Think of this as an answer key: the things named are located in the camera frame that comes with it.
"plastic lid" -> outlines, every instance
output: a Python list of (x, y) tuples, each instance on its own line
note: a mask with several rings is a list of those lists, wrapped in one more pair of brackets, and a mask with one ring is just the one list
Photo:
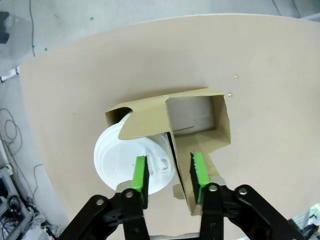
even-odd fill
[(107, 128), (99, 137), (94, 148), (94, 165), (100, 178), (110, 188), (132, 180), (137, 156), (147, 156), (149, 168), (148, 193), (163, 189), (173, 178), (175, 168), (171, 153), (161, 146), (169, 145), (162, 135), (120, 140), (118, 135), (123, 122)]

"gray floor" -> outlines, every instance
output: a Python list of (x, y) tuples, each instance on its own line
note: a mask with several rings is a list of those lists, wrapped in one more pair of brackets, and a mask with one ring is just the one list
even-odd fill
[[(320, 0), (31, 0), (34, 20), (34, 51), (39, 55), (79, 38), (122, 26), (188, 15), (246, 13), (303, 18), (320, 13)], [(11, 37), (0, 44), (0, 76), (33, 57), (32, 22), (27, 0), (0, 0), (0, 11), (8, 11)], [(43, 166), (28, 122), (19, 76), (0, 83), (0, 108), (7, 108), (21, 129), (23, 146), (15, 158), (30, 188), (20, 173), (25, 194), (55, 225), (65, 226), (68, 218)], [(0, 115), (3, 135), (5, 116)]]

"bolt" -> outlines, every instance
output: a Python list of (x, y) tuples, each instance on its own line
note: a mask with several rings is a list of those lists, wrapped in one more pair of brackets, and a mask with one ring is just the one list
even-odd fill
[(102, 205), (103, 203), (104, 203), (104, 200), (101, 198), (96, 201), (96, 204), (99, 206)]
[(127, 198), (131, 198), (133, 195), (134, 195), (134, 194), (133, 194), (132, 191), (128, 191), (128, 192), (125, 194), (125, 196), (126, 196)]
[(217, 191), (217, 190), (218, 190), (218, 188), (217, 188), (216, 185), (211, 185), (211, 186), (209, 186), (209, 191), (210, 191), (210, 192), (215, 192), (215, 191)]
[(240, 188), (239, 193), (240, 193), (240, 195), (246, 195), (248, 193), (248, 191), (245, 188)]

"cardboard box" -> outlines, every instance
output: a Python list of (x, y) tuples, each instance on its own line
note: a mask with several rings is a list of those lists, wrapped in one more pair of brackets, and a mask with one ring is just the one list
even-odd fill
[[(211, 97), (214, 128), (174, 136), (167, 110), (167, 100), (197, 96)], [(167, 133), (175, 169), (182, 186), (174, 186), (173, 194), (180, 199), (181, 195), (184, 195), (191, 214), (200, 215), (201, 207), (196, 205), (189, 173), (190, 152), (202, 152), (208, 174), (210, 176), (219, 175), (209, 153), (231, 143), (229, 117), (223, 93), (204, 88), (121, 103), (105, 113), (108, 126), (118, 123), (130, 111), (132, 114), (125, 121), (118, 138), (131, 140)]]

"beige tabletop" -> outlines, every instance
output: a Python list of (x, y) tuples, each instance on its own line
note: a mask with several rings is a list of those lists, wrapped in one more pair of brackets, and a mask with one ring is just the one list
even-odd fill
[[(24, 63), (29, 121), (69, 217), (92, 195), (114, 194), (93, 163), (106, 110), (203, 87), (229, 94), (231, 145), (210, 156), (231, 189), (251, 185), (286, 218), (320, 201), (319, 43), (315, 22), (204, 15), (96, 34)], [(171, 186), (149, 196), (150, 234), (199, 231)], [(226, 240), (243, 236), (225, 222)]]

